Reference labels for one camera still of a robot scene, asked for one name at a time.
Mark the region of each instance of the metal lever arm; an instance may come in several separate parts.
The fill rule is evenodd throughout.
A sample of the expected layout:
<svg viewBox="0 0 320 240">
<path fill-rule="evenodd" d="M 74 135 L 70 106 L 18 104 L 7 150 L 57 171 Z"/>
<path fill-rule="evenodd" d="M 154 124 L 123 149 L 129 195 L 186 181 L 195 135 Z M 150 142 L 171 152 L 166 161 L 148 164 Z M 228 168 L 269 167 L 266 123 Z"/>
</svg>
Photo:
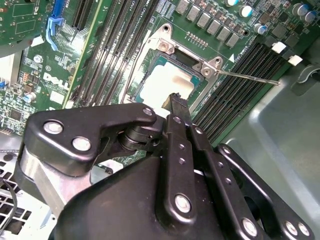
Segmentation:
<svg viewBox="0 0 320 240">
<path fill-rule="evenodd" d="M 142 103 L 43 111 L 29 117 L 24 133 L 27 150 L 58 171 L 73 177 L 85 175 L 96 158 L 109 152 L 118 134 L 134 126 L 151 126 L 156 114 Z M 46 123 L 60 125 L 52 132 Z M 86 146 L 75 140 L 85 140 Z"/>
</svg>

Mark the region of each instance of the white label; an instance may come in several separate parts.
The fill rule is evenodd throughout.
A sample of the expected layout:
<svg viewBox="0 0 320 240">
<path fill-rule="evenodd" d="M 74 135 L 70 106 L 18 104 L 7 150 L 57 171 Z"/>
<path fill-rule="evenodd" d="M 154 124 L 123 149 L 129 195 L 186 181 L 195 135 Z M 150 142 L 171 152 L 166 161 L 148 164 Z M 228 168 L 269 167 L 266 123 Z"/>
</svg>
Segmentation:
<svg viewBox="0 0 320 240">
<path fill-rule="evenodd" d="M 63 88 L 67 91 L 69 91 L 69 83 L 62 81 L 61 79 L 58 79 L 55 76 L 51 76 L 49 73 L 45 72 L 43 74 L 43 80 L 52 82 L 54 85 L 58 85 L 60 88 Z"/>
<path fill-rule="evenodd" d="M 64 102 L 64 99 L 65 99 L 65 96 L 63 96 L 62 94 L 56 91 L 51 92 L 50 101 L 53 101 L 62 105 L 62 103 Z"/>
<path fill-rule="evenodd" d="M 235 62 L 235 55 L 232 54 L 231 57 L 229 58 L 229 60 L 234 63 Z"/>
</svg>

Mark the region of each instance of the blue pcie latch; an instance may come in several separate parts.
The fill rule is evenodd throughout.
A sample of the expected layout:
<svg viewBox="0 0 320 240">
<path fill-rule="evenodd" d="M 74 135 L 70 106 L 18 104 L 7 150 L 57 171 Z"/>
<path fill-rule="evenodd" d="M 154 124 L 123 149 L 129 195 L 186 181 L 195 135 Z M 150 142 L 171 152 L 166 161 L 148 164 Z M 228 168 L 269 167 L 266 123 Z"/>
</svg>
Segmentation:
<svg viewBox="0 0 320 240">
<path fill-rule="evenodd" d="M 52 17 L 55 19 L 60 18 L 62 16 L 64 6 L 65 6 L 65 0 L 55 0 L 53 11 L 52 11 Z"/>
<path fill-rule="evenodd" d="M 53 51 L 57 51 L 58 47 L 54 43 L 54 41 L 51 39 L 51 37 L 56 35 L 56 26 L 57 25 L 61 26 L 63 22 L 64 22 L 64 19 L 62 17 L 59 17 L 59 18 L 49 17 L 48 18 L 48 23 L 46 25 L 46 30 L 45 30 L 45 39 L 51 45 L 51 48 Z"/>
<path fill-rule="evenodd" d="M 4 89 L 6 85 L 6 81 L 0 77 L 0 89 Z"/>
</svg>

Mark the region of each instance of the black cable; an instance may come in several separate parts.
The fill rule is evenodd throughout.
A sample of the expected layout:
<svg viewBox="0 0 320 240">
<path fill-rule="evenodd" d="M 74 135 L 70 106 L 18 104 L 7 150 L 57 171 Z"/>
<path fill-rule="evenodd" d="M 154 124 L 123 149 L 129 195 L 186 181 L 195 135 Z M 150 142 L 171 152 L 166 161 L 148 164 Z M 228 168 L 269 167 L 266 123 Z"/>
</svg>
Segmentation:
<svg viewBox="0 0 320 240">
<path fill-rule="evenodd" d="M 8 224 L 14 218 L 14 215 L 15 215 L 17 208 L 18 208 L 18 200 L 17 200 L 17 195 L 16 195 L 14 189 L 9 185 L 9 183 L 7 183 L 2 177 L 0 177 L 0 182 L 3 182 L 4 185 L 9 189 L 11 196 L 12 196 L 12 200 L 13 200 L 13 209 L 11 210 L 10 216 L 0 229 L 0 236 L 1 236 L 2 232 L 6 229 Z"/>
</svg>

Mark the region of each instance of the ram slot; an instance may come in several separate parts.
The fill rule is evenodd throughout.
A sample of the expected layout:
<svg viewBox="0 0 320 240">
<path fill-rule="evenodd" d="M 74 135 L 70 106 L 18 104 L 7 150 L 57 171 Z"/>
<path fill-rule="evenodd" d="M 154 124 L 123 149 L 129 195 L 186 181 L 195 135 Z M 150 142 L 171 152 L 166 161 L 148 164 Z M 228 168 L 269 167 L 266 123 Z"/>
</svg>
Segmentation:
<svg viewBox="0 0 320 240">
<path fill-rule="evenodd" d="M 121 30 L 123 28 L 123 24 L 124 24 L 126 15 L 129 11 L 131 5 L 132 5 L 132 1 L 125 1 L 125 4 L 121 8 L 120 15 L 116 19 L 115 27 L 112 29 L 112 31 L 110 33 L 110 38 L 108 39 L 108 41 L 106 42 L 106 44 L 104 46 L 104 50 L 103 50 L 103 54 L 102 54 L 103 57 L 101 57 L 99 59 L 98 66 L 94 71 L 92 80 L 90 81 L 89 86 L 87 88 L 87 91 L 85 93 L 84 103 L 83 103 L 85 106 L 90 106 L 92 104 L 93 97 L 94 97 L 93 93 L 94 93 L 96 84 L 97 84 L 99 78 L 101 77 L 101 71 L 106 63 L 108 55 L 109 55 L 111 48 L 114 44 L 114 41 L 116 40 L 116 38 L 118 37 L 119 33 L 121 32 Z"/>
<path fill-rule="evenodd" d="M 236 73 L 272 78 L 285 61 L 261 43 L 254 44 L 235 66 Z M 264 83 L 226 76 L 194 118 L 213 143 L 228 125 L 243 113 Z"/>
<path fill-rule="evenodd" d="M 146 18 L 144 19 L 143 23 L 142 23 L 142 27 L 140 28 L 140 30 L 138 31 L 137 35 L 135 36 L 134 40 L 133 40 L 133 43 L 134 45 L 131 47 L 131 49 L 128 51 L 128 54 L 127 54 L 127 58 L 125 59 L 125 61 L 122 63 L 122 68 L 121 68 L 121 72 L 118 72 L 116 77 L 114 78 L 114 86 L 112 86 L 110 88 L 110 91 L 108 93 L 108 96 L 106 98 L 106 100 L 104 101 L 104 104 L 107 105 L 107 104 L 110 104 L 111 102 L 111 99 L 112 99 L 112 96 L 114 95 L 115 91 L 116 91 L 116 87 L 118 86 L 120 80 L 122 79 L 124 73 L 125 73 L 125 70 L 127 69 L 127 66 L 131 60 L 131 58 L 134 56 L 141 40 L 143 39 L 144 37 L 144 34 L 145 34 L 145 31 L 147 30 L 148 28 L 148 25 L 149 25 L 149 22 L 151 21 L 151 18 L 153 17 L 156 9 L 157 9 L 157 6 L 159 4 L 160 0 L 155 0 L 153 2 L 150 3 L 151 7 L 150 7 L 150 10 L 148 11 L 148 14 L 146 16 Z M 130 71 L 130 75 L 129 76 L 132 76 L 132 73 L 134 71 L 134 65 L 132 66 L 131 68 L 131 71 Z M 130 86 L 130 82 L 131 82 L 131 77 L 129 77 L 126 81 L 126 84 L 124 86 L 124 93 L 123 93 L 123 96 L 122 96 L 122 99 L 121 99 L 121 103 L 124 102 L 124 97 L 129 89 L 129 86 Z"/>
<path fill-rule="evenodd" d="M 131 38 L 131 35 L 134 34 L 134 32 L 138 29 L 138 34 L 139 34 L 139 30 L 141 28 L 143 28 L 144 26 L 140 25 L 140 21 L 144 18 L 144 16 L 141 17 L 141 13 L 144 9 L 144 7 L 146 6 L 148 0 L 141 0 L 138 3 L 138 6 L 133 14 L 133 18 L 130 21 L 130 25 L 128 26 L 128 29 L 126 31 L 126 34 L 124 35 L 124 37 L 121 39 L 121 41 L 119 41 L 119 44 L 117 45 L 117 49 L 115 52 L 115 55 L 113 56 L 112 59 L 115 59 L 114 62 L 111 62 L 112 64 L 109 65 L 108 69 L 107 69 L 107 73 L 105 74 L 105 77 L 102 81 L 102 86 L 100 87 L 96 97 L 95 97 L 95 103 L 97 103 L 97 105 L 103 105 L 104 104 L 104 92 L 110 82 L 111 79 L 111 75 L 113 73 L 113 71 L 115 70 L 115 66 L 118 64 L 119 61 L 119 57 L 123 54 L 125 47 L 128 45 L 128 42 Z M 149 6 L 152 5 L 154 1 L 149 1 Z M 134 46 L 135 43 L 133 41 L 130 42 L 130 44 L 127 46 L 127 52 L 129 52 L 131 50 L 131 47 Z M 114 88 L 114 83 L 115 81 L 112 82 L 111 86 L 108 88 L 109 90 Z"/>
<path fill-rule="evenodd" d="M 103 50 L 106 44 L 109 42 L 109 39 L 111 37 L 110 32 L 115 26 L 115 22 L 119 17 L 122 6 L 124 5 L 124 1 L 125 0 L 113 1 L 108 10 L 98 43 L 93 50 L 89 63 L 86 66 L 81 84 L 79 86 L 79 95 L 77 96 L 78 101 L 83 99 L 83 97 L 86 95 L 88 88 L 90 87 L 90 82 L 94 74 L 93 71 L 97 68 L 98 63 L 101 61 L 101 58 L 103 57 Z"/>
</svg>

